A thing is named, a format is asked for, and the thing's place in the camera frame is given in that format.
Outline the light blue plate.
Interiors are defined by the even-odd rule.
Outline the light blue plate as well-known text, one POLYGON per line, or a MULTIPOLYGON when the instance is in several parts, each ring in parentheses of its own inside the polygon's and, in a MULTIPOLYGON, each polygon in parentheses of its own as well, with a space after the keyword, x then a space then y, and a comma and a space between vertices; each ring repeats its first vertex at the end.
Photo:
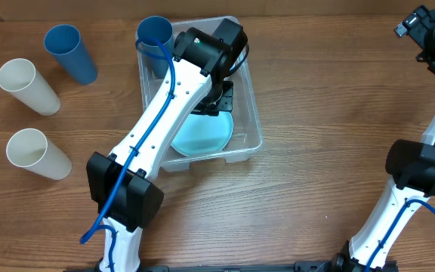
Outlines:
POLYGON ((190 114, 171 146, 184 156, 215 153, 225 148, 232 134, 231 113, 220 112, 217 116, 190 114))

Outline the dark blue cup front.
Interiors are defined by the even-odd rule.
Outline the dark blue cup front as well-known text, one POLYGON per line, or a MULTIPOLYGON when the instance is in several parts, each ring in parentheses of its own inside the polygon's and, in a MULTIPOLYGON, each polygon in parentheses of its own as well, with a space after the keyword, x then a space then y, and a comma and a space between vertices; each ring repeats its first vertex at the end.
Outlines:
POLYGON ((158 79, 163 79, 168 71, 168 61, 159 44, 166 48, 169 54, 174 49, 173 27, 164 17, 151 16, 140 22, 136 37, 140 40, 138 50, 147 66, 158 79))

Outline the dark blue cup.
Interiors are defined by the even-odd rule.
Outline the dark blue cup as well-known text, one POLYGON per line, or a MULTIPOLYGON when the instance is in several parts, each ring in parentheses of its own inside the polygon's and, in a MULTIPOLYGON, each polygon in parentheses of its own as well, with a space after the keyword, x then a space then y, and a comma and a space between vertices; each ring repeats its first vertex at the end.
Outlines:
POLYGON ((168 61, 159 44, 166 48, 169 54, 174 49, 173 27, 164 17, 151 16, 140 22, 136 37, 140 40, 138 50, 147 66, 158 79, 163 79, 168 71, 168 61))
POLYGON ((44 37, 45 49, 78 83, 89 85, 97 79, 97 68, 82 35, 73 25, 52 27, 44 37))

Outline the cream cup front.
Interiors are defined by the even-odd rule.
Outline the cream cup front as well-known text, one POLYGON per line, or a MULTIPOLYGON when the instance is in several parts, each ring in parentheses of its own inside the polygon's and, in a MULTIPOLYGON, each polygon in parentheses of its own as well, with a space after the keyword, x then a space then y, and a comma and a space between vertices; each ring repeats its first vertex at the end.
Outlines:
POLYGON ((16 167, 53 180, 64 179, 73 167, 69 157, 36 128, 16 132, 7 143, 6 156, 16 167))

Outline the cream cup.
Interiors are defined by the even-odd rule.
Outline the cream cup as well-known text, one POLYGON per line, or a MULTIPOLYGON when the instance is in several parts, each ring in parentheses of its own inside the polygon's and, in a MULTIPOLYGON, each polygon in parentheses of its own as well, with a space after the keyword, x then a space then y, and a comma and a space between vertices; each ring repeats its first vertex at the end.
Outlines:
POLYGON ((7 143, 6 156, 16 167, 53 180, 64 179, 73 167, 69 157, 36 128, 16 132, 7 143))
POLYGON ((2 65, 0 88, 42 116, 60 109, 60 98, 30 60, 16 58, 2 65))

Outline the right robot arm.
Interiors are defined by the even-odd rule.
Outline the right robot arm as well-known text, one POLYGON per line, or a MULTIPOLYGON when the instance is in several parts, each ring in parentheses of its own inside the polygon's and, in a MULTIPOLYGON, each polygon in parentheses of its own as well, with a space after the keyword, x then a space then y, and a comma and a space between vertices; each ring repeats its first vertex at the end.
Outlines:
MULTIPOLYGON (((416 56, 435 75, 435 10, 421 5, 396 26, 420 48, 416 56)), ((386 260, 411 217, 435 195, 435 115, 420 141, 397 140, 385 165, 389 179, 360 231, 320 271, 396 271, 386 260)))

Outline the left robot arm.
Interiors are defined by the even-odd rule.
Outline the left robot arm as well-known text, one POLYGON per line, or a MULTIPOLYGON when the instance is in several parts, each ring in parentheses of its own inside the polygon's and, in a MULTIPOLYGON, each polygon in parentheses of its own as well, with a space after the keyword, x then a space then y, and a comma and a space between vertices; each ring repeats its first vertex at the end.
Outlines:
POLYGON ((128 135, 109 155, 91 155, 86 165, 91 198, 98 216, 79 242, 105 233, 97 271, 137 271, 143 229, 156 216, 164 193, 153 184, 165 152, 190 114, 215 116, 229 111, 229 82, 246 57, 248 38, 243 27, 224 18, 212 34, 195 27, 175 35, 152 27, 137 31, 142 54, 167 63, 156 95, 128 135), (156 46, 158 53, 141 49, 156 46))

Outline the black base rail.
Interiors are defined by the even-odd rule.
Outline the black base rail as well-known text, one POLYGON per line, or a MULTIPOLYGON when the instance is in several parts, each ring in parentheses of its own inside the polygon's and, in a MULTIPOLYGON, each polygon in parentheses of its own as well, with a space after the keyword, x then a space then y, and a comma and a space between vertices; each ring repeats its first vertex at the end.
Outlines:
POLYGON ((329 271, 330 261, 296 261, 293 264, 255 264, 169 267, 166 265, 141 267, 139 272, 320 272, 329 271))

